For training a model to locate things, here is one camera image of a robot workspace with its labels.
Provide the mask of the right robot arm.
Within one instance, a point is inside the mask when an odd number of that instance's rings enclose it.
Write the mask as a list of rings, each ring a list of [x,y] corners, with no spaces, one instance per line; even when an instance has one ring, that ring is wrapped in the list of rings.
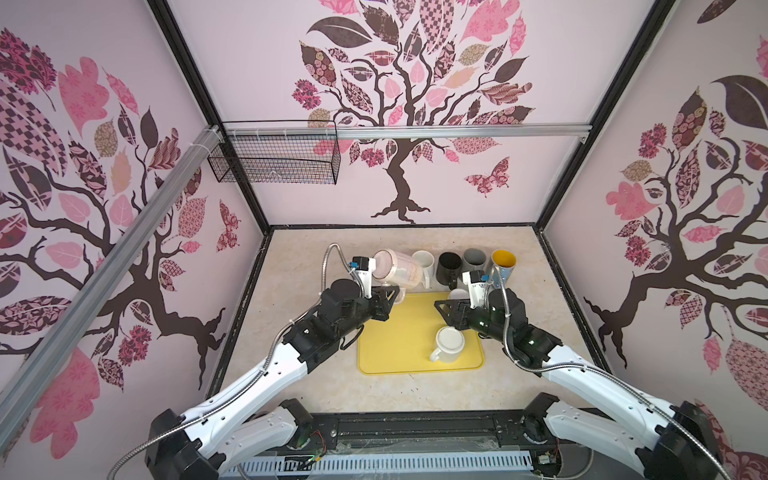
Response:
[[[570,440],[607,456],[646,479],[727,479],[719,445],[703,410],[649,395],[593,365],[558,337],[528,321],[525,304],[511,290],[494,290],[484,304],[440,300],[447,326],[473,330],[501,343],[518,369],[586,400],[583,412],[542,393],[526,408],[527,438]]]

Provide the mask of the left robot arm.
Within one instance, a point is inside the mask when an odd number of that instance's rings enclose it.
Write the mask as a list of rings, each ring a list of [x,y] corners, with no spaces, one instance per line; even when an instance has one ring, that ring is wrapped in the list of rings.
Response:
[[[151,476],[218,479],[266,450],[301,447],[313,418],[298,400],[285,400],[264,415],[259,410],[342,350],[344,337],[369,320],[386,321],[398,294],[396,286],[361,291],[352,280],[334,281],[247,374],[182,414],[166,410],[153,420],[144,457]]]

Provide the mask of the aluminium rail back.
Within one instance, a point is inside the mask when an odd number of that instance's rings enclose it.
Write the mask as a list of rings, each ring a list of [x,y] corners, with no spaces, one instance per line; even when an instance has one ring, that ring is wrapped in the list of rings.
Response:
[[[318,137],[338,140],[378,139],[453,139],[453,138],[515,138],[515,137],[576,137],[587,138],[592,130],[588,124],[519,124],[519,125],[453,125],[453,126],[370,126],[370,127],[289,127],[275,122],[257,124],[230,123],[225,132],[232,138]]]

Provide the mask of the blue mug yellow inside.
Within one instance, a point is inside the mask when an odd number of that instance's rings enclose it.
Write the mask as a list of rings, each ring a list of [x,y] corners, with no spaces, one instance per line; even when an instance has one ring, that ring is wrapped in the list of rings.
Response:
[[[497,249],[490,257],[490,279],[504,288],[517,264],[517,257],[508,250]]]

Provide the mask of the white ribbed mug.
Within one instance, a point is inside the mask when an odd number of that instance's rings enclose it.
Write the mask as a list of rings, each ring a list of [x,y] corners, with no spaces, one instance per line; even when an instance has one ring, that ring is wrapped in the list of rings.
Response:
[[[435,283],[435,257],[429,251],[419,250],[412,254],[412,258],[422,270],[423,288],[431,290]]]

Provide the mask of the aluminium rail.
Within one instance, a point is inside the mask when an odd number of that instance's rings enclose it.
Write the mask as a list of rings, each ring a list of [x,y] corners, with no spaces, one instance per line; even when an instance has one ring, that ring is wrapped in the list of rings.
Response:
[[[587,138],[592,130],[588,124],[519,124],[519,125],[453,125],[453,126],[370,126],[370,127],[289,127],[275,122],[257,124],[230,123],[225,132],[232,138],[318,137],[338,140],[378,139],[453,139],[453,138],[515,138],[515,137],[576,137]]]
[[[39,398],[64,361],[96,319],[112,292],[157,230],[176,198],[222,140],[221,128],[204,128],[168,174],[163,186],[150,198],[126,233],[107,255],[85,286],[75,295],[62,318],[22,364],[1,392],[1,446],[5,448],[20,430]]]

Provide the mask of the black base frame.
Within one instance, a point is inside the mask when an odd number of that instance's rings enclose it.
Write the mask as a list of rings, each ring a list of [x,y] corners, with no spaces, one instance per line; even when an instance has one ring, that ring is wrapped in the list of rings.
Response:
[[[651,425],[653,439],[639,435],[595,410],[575,408],[553,395],[538,395],[524,410],[479,412],[395,412],[310,414],[296,399],[275,410],[247,416],[233,432],[203,453],[199,434],[180,427],[171,410],[160,414],[150,432],[159,442],[148,448],[145,463],[155,479],[217,479],[229,468],[273,448],[299,450],[316,432],[342,439],[391,445],[406,440],[457,440],[489,437],[500,446],[544,450],[557,440],[571,441],[612,458],[647,479],[696,479],[698,473],[679,429],[661,420]]]

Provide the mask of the grey mug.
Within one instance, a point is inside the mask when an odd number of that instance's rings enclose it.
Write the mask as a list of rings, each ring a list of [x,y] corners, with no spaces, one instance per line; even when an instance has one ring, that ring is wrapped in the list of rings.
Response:
[[[478,248],[468,248],[462,254],[463,271],[484,271],[487,263],[486,253]]]

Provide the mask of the aluminium rail left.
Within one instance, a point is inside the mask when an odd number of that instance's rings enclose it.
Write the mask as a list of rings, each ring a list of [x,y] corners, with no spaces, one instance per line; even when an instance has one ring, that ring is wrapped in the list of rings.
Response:
[[[5,448],[20,430],[39,398],[64,361],[96,319],[112,292],[157,230],[176,198],[222,140],[221,128],[204,128],[168,174],[163,186],[150,198],[126,233],[107,255],[85,286],[75,295],[62,318],[22,364],[1,392],[1,446]]]

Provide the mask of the cream white mug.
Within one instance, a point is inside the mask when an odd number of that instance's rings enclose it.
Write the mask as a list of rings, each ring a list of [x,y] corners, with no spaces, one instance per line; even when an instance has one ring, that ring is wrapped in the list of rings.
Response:
[[[463,333],[454,327],[441,328],[435,336],[435,349],[429,356],[431,362],[454,363],[465,347]]]

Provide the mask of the black white mug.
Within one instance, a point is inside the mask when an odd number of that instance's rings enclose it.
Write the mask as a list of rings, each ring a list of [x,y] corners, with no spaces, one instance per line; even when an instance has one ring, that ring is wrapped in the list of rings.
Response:
[[[449,300],[468,300],[469,298],[469,292],[460,288],[451,290],[448,296]]]

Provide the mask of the yellow plastic tray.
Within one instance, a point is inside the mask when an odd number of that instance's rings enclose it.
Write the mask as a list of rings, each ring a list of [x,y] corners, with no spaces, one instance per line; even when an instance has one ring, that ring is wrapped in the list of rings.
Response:
[[[391,375],[481,368],[485,356],[481,341],[472,330],[463,332],[465,346],[455,361],[430,360],[437,348],[437,333],[446,326],[435,303],[448,297],[446,292],[408,294],[393,307],[388,320],[367,322],[357,341],[359,371],[366,375]]]

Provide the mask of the pink beige mug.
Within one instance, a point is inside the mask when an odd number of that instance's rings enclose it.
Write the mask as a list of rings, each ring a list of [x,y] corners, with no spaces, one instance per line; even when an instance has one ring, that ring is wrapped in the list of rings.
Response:
[[[373,259],[375,268],[372,276],[381,284],[394,284],[402,290],[413,290],[422,283],[423,269],[410,255],[382,249],[374,254]]]

